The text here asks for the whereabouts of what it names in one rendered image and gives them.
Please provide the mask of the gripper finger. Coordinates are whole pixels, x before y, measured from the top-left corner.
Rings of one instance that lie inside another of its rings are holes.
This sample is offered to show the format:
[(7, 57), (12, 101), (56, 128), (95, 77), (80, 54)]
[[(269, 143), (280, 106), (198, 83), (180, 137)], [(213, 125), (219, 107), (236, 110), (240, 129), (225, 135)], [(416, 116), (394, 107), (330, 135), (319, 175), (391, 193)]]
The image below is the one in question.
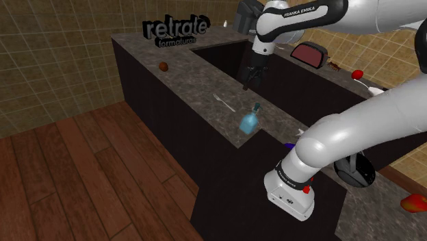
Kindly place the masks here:
[(263, 80), (265, 75), (265, 70), (258, 70), (254, 76), (254, 87), (258, 88)]
[(252, 79), (251, 77), (252, 71), (253, 71), (252, 67), (246, 67), (242, 72), (243, 90), (248, 90), (248, 82)]

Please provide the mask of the grey coffee machine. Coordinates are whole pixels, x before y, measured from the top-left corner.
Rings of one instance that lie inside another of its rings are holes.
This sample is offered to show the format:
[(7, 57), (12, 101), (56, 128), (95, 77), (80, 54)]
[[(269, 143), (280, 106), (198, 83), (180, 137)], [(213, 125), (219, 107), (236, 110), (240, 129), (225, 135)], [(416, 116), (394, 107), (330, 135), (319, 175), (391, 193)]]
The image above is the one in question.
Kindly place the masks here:
[(250, 31), (255, 30), (257, 19), (263, 9), (264, 4), (258, 0), (241, 0), (235, 13), (233, 30), (243, 35), (249, 35)]

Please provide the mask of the black letter sign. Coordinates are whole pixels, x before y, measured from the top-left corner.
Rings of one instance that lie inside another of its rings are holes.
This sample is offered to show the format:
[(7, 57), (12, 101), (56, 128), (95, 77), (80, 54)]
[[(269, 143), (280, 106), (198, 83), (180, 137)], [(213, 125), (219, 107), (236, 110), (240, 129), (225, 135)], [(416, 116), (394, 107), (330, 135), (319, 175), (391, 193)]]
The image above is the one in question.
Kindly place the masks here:
[(166, 14), (163, 21), (143, 21), (143, 36), (154, 38), (158, 48), (173, 47), (196, 43), (194, 35), (204, 34), (210, 28), (210, 19), (205, 15), (191, 14), (189, 19), (174, 20)]

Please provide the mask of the silver fork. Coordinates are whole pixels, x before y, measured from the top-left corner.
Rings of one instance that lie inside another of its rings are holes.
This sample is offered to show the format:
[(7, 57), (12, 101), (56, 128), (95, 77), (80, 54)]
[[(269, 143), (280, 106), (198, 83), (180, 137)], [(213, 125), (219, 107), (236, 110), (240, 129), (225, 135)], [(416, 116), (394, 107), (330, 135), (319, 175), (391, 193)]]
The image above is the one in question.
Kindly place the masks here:
[(235, 109), (233, 109), (230, 105), (228, 105), (225, 101), (223, 101), (216, 93), (213, 93), (213, 97), (217, 100), (222, 102), (225, 106), (227, 106), (232, 112), (236, 112)]

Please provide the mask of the blue soap dispenser bottle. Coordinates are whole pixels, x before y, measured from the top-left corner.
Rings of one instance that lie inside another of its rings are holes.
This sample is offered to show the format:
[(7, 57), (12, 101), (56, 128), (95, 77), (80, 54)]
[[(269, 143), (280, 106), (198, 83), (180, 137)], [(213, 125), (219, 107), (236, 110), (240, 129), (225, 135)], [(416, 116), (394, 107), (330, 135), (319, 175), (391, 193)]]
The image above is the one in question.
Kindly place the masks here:
[(254, 108), (251, 110), (251, 113), (245, 115), (241, 120), (239, 129), (243, 131), (245, 134), (247, 135), (251, 134), (255, 130), (258, 124), (257, 112), (260, 107), (261, 107), (261, 104), (256, 103)]

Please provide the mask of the white plate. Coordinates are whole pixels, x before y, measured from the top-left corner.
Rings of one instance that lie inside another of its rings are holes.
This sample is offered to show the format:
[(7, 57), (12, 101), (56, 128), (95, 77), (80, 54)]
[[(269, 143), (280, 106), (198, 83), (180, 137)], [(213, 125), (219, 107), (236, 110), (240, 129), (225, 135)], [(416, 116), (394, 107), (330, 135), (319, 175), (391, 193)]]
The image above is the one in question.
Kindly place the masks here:
[(305, 30), (297, 30), (283, 33), (277, 36), (274, 42), (279, 44), (293, 44), (295, 42), (298, 42), (302, 38), (304, 33)]

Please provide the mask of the red orange pepper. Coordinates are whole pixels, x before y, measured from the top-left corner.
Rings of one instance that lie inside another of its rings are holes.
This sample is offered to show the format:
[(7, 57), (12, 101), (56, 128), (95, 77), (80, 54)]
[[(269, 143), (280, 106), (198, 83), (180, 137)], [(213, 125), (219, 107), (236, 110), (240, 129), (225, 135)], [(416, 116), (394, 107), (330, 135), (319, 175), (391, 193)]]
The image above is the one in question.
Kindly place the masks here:
[(411, 194), (401, 200), (400, 206), (410, 213), (427, 212), (427, 198), (421, 194)]

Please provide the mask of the dark kitchen counter cabinet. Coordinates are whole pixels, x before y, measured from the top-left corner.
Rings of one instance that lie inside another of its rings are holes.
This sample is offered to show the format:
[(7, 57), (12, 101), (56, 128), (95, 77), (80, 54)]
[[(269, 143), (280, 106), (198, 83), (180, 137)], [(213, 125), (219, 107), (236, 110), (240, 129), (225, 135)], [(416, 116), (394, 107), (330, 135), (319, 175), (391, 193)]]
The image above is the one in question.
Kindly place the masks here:
[[(112, 41), (125, 101), (199, 187), (191, 222), (205, 241), (427, 241), (427, 212), (404, 211), (405, 190), (382, 174), (354, 188), (323, 168), (306, 221), (267, 198), (263, 178), (299, 129), (367, 99), (347, 71), (315, 70), (278, 51), (261, 85), (243, 90), (237, 77), (250, 42), (232, 29), (212, 27), (195, 44), (165, 49), (141, 33)], [(247, 135), (239, 125), (256, 103), (258, 124)]]

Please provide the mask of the black and red toaster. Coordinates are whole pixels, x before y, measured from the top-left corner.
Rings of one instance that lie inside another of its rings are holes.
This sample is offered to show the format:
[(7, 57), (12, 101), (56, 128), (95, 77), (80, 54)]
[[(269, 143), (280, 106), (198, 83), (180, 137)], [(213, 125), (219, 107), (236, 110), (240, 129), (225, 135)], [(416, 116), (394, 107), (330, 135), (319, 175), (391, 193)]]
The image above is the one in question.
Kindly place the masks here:
[(329, 59), (326, 48), (309, 41), (301, 42), (290, 56), (316, 69), (323, 67)]

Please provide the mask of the black round pan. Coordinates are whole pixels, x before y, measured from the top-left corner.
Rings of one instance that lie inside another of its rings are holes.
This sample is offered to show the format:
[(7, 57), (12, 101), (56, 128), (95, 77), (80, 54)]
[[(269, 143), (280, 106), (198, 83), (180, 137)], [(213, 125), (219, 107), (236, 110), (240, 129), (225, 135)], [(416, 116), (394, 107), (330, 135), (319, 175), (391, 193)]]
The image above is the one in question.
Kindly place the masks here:
[(356, 188), (366, 188), (374, 183), (376, 171), (372, 163), (358, 152), (333, 163), (339, 178)]

